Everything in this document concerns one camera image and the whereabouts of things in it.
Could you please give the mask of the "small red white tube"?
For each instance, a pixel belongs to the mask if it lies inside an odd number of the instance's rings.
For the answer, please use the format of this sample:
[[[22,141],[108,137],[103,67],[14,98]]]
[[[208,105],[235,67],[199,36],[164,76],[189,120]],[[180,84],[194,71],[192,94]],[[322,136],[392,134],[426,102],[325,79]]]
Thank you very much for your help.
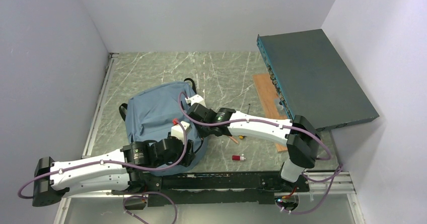
[[[232,155],[232,161],[245,161],[245,160],[246,160],[246,158],[243,155],[241,155],[241,156]]]

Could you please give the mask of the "blue student backpack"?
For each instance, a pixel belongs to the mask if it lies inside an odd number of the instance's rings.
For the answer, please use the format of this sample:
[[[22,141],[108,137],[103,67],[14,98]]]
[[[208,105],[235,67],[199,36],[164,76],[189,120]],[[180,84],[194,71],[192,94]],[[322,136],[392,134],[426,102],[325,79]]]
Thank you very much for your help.
[[[125,123],[130,150],[125,150],[127,161],[149,168],[155,176],[168,176],[192,170],[206,153],[207,144],[197,132],[194,123],[181,112],[188,110],[185,96],[197,94],[193,79],[171,82],[152,87],[138,93],[119,106],[119,113]],[[181,140],[171,136],[173,119],[191,125],[191,131]],[[187,141],[192,140],[195,159],[189,167],[180,165]]]

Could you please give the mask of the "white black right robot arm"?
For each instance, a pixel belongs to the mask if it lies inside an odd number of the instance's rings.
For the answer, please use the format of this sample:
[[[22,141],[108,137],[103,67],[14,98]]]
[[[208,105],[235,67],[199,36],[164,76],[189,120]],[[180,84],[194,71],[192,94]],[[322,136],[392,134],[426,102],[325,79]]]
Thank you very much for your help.
[[[315,167],[318,160],[320,137],[312,124],[301,115],[294,119],[268,119],[256,117],[230,108],[218,112],[200,103],[190,106],[186,117],[198,128],[201,137],[249,136],[284,145],[289,158],[281,168],[277,184],[283,191],[290,191],[299,176]]]

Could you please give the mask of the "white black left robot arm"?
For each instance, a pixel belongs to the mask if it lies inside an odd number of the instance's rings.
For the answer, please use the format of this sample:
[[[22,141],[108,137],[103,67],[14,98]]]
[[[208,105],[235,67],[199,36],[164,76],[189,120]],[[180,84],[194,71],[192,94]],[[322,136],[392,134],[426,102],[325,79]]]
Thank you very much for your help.
[[[202,138],[169,136],[161,141],[137,141],[112,152],[75,161],[40,158],[34,173],[33,207],[56,204],[63,198],[92,191],[117,190],[140,193],[153,176],[184,173],[196,163]]]

